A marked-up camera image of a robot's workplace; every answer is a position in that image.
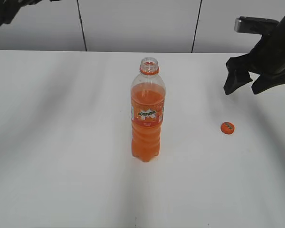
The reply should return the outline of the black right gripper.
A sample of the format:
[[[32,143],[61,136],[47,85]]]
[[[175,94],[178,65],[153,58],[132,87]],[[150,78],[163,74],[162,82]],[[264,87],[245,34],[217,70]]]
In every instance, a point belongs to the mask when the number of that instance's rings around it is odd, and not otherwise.
[[[261,35],[248,54],[231,57],[226,67],[229,69],[223,86],[226,95],[250,82],[254,94],[285,85],[285,15],[269,35]],[[251,79],[247,70],[260,74]]]

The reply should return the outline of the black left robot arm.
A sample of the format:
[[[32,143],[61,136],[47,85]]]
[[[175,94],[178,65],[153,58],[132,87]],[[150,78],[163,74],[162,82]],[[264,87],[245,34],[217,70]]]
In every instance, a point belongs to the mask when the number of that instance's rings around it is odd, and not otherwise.
[[[25,6],[36,5],[42,0],[0,0],[0,27],[10,24],[19,10]]]

